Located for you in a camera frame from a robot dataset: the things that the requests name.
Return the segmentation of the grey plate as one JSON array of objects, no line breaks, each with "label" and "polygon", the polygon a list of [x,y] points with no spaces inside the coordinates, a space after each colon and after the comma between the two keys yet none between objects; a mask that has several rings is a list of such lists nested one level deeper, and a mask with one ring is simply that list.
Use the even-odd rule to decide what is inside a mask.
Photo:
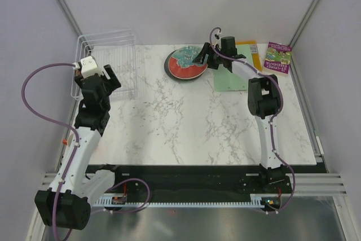
[{"label": "grey plate", "polygon": [[164,71],[169,78],[171,78],[173,81],[176,81],[176,82],[191,82],[191,81],[197,80],[198,78],[200,78],[202,76],[202,75],[198,75],[194,78],[177,78],[172,75],[172,73],[170,72],[168,63],[166,63],[166,62],[164,63]]}]

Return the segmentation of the pink rimmed teal plate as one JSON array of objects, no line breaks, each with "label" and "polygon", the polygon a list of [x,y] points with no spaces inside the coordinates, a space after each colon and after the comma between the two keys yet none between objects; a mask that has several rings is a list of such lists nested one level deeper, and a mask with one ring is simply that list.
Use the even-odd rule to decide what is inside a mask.
[{"label": "pink rimmed teal plate", "polygon": [[188,45],[172,51],[164,62],[165,73],[178,81],[191,81],[200,77],[208,67],[206,63],[193,62],[201,49],[200,46]]}]

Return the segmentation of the dark red patterned plate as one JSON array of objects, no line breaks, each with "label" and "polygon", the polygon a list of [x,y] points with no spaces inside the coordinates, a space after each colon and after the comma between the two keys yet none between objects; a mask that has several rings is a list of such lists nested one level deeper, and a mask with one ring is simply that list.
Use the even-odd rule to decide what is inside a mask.
[{"label": "dark red patterned plate", "polygon": [[80,69],[76,69],[74,71],[74,81],[76,83],[80,82],[83,79],[82,74],[81,74],[81,68]]}]

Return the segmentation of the purple children's book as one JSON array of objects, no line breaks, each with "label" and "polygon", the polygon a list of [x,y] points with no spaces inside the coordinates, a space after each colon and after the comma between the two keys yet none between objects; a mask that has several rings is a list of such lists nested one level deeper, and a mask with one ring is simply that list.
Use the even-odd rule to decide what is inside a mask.
[{"label": "purple children's book", "polygon": [[289,74],[291,60],[292,47],[269,42],[263,67],[269,72],[287,76]]}]

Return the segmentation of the orange folder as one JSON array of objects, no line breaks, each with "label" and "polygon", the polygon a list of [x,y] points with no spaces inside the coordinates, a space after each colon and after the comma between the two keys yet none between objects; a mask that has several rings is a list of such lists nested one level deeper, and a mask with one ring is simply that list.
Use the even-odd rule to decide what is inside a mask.
[{"label": "orange folder", "polygon": [[239,50],[239,54],[246,56],[248,63],[250,63],[258,71],[262,72],[262,64],[256,41],[236,42],[236,48]]}]

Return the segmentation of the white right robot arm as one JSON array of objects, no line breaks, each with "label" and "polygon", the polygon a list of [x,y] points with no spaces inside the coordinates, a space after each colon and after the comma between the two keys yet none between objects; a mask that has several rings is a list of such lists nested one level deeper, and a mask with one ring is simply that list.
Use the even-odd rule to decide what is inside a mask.
[{"label": "white right robot arm", "polygon": [[262,191],[272,192],[279,182],[285,181],[287,166],[279,154],[276,131],[276,117],[284,104],[278,78],[261,73],[248,63],[244,55],[238,54],[234,37],[224,37],[220,41],[221,47],[204,43],[193,62],[206,64],[211,69],[223,65],[231,73],[248,80],[247,105],[250,114],[255,117],[261,143],[258,185]]}]

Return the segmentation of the green folder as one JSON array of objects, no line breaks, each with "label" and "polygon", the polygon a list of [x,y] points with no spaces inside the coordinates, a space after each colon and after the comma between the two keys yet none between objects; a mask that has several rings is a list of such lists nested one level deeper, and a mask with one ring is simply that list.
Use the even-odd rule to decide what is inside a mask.
[{"label": "green folder", "polygon": [[[253,66],[253,58],[250,42],[236,42],[238,54],[246,56],[246,61]],[[213,71],[214,90],[216,92],[224,91],[247,91],[248,80],[229,72],[224,66],[220,65]]]}]

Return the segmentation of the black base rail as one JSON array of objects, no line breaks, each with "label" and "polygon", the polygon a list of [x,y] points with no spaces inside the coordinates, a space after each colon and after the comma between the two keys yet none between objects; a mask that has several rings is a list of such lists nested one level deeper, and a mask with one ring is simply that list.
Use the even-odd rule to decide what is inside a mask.
[{"label": "black base rail", "polygon": [[264,186],[259,166],[179,166],[179,165],[90,165],[88,174],[97,170],[115,173],[115,182],[126,181],[114,192],[125,192],[144,201],[150,197],[165,200],[245,200],[251,194],[288,194],[291,181]]}]

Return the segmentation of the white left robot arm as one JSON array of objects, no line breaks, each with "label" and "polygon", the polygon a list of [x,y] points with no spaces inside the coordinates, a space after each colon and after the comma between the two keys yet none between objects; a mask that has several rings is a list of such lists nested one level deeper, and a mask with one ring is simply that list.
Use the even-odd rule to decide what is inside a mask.
[{"label": "white left robot arm", "polygon": [[47,226],[82,230],[87,225],[91,207],[106,190],[118,192],[124,179],[101,169],[84,181],[91,155],[102,138],[110,119],[110,95],[121,87],[112,67],[88,73],[84,67],[74,78],[82,91],[82,100],[68,139],[69,153],[47,190],[39,190],[34,202]]}]

